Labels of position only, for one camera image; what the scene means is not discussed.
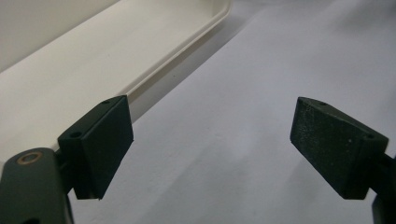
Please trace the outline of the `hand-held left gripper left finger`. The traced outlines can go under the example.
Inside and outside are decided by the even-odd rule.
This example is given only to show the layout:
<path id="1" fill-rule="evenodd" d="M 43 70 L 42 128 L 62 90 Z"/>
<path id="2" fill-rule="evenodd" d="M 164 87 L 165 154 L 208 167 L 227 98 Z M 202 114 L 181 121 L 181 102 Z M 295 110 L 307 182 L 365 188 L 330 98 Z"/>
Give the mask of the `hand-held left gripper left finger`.
<path id="1" fill-rule="evenodd" d="M 125 95 L 95 106 L 58 137 L 66 188 L 80 200 L 101 200 L 133 141 Z"/>

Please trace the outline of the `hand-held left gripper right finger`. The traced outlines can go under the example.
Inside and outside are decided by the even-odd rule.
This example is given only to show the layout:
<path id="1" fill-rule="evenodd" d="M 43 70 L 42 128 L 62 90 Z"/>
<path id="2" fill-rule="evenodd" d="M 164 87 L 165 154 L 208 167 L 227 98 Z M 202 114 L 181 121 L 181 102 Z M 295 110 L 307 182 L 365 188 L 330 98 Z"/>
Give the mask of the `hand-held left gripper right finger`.
<path id="1" fill-rule="evenodd" d="M 300 97 L 290 141 L 344 199 L 362 200 L 369 189 L 389 198 L 389 139 L 324 102 Z"/>

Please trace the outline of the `white plastic tray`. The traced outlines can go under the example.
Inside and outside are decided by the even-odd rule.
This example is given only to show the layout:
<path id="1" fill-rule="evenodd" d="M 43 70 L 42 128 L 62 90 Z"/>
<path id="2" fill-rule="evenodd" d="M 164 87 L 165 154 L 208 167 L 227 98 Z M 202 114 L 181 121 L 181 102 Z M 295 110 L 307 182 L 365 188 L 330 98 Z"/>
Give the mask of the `white plastic tray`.
<path id="1" fill-rule="evenodd" d="M 0 173 L 56 148 L 100 102 L 132 95 L 229 14 L 232 0 L 121 0 L 0 73 Z"/>

